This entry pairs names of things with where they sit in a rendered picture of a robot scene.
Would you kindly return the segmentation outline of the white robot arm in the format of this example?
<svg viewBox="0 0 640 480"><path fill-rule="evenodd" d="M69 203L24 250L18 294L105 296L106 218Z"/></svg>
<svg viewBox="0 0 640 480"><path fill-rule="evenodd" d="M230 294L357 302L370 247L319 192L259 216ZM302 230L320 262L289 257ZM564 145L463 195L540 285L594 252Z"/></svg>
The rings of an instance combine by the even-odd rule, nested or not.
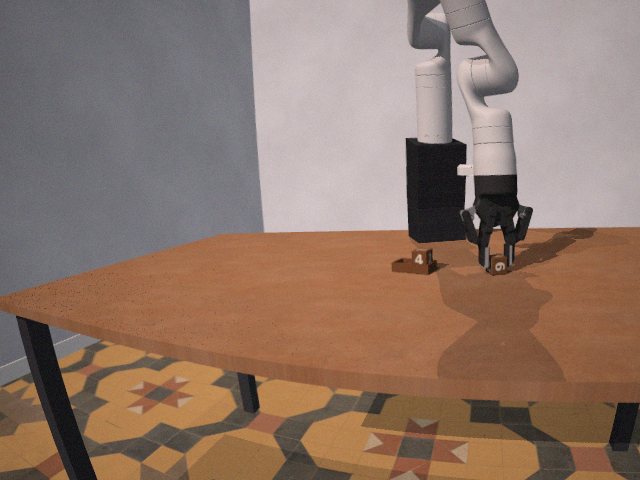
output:
<svg viewBox="0 0 640 480"><path fill-rule="evenodd" d="M440 3L445 14L429 13ZM462 61L457 70L474 145L473 164L460 164L457 175L517 174L511 114L488 107L484 97L512 92L519 73L493 25L486 1L407 0L407 4L410 45L438 49L435 57L415 66L418 142L452 142L452 33L457 44L478 46L487 54Z"/></svg>

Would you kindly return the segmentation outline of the brown rectangular tray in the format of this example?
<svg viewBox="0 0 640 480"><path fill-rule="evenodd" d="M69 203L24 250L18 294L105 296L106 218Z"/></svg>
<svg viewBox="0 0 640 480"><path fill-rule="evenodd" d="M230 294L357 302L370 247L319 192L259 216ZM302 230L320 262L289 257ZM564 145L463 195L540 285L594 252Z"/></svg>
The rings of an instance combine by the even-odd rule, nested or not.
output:
<svg viewBox="0 0 640 480"><path fill-rule="evenodd" d="M437 269L437 260L429 264L412 264L412 258L400 258L392 264L392 272L415 273L429 275Z"/></svg>

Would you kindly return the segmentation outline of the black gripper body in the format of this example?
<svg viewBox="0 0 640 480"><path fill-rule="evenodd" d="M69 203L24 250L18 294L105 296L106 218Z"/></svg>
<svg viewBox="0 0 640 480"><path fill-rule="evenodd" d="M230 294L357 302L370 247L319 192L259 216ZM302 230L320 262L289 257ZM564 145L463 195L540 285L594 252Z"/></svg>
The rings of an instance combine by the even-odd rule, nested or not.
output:
<svg viewBox="0 0 640 480"><path fill-rule="evenodd" d="M487 223L490 207L497 208L494 227L506 226L504 206L510 206L512 217L519 209L517 199L517 174L514 175L474 175L476 214L484 225ZM514 195L515 194L515 195Z"/></svg>

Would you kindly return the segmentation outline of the brown digit cube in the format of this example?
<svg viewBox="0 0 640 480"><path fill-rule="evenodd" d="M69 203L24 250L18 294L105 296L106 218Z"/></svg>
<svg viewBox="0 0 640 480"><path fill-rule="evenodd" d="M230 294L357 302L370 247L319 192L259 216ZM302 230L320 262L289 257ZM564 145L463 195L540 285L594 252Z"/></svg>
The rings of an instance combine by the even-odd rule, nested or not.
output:
<svg viewBox="0 0 640 480"><path fill-rule="evenodd" d="M489 269L486 272L492 276L507 274L507 257L501 254L489 255Z"/></svg>
<svg viewBox="0 0 640 480"><path fill-rule="evenodd" d="M417 248L412 250L412 264L429 264L433 261L432 248Z"/></svg>

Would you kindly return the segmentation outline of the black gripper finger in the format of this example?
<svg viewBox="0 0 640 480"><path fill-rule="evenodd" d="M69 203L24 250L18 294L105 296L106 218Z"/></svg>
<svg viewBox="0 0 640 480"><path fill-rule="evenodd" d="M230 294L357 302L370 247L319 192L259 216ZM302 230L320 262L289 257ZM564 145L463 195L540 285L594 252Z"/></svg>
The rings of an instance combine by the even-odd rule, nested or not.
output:
<svg viewBox="0 0 640 480"><path fill-rule="evenodd" d="M507 257L507 267L510 267L515 260L515 244L525 239L533 209L531 207L526 207L519 204L516 227L514 227L511 207L504 206L503 211L506 220L506 226L500 227L505 240L504 256Z"/></svg>
<svg viewBox="0 0 640 480"><path fill-rule="evenodd" d="M482 268L489 269L489 240L493 232L494 222L497 215L497 208L490 207L487 223L484 225L480 220L479 235L477 235L473 224L475 205L468 209L461 209L459 216L463 224L467 239L469 242L478 245L478 261Z"/></svg>

